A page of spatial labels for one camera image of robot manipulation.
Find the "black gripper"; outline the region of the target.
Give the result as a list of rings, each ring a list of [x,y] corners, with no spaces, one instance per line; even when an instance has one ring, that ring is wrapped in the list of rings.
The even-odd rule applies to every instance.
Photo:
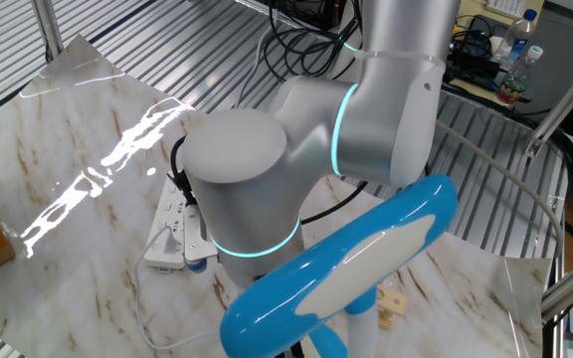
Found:
[[[275,358],[304,358],[304,350],[300,342],[295,343],[288,350],[279,353]]]

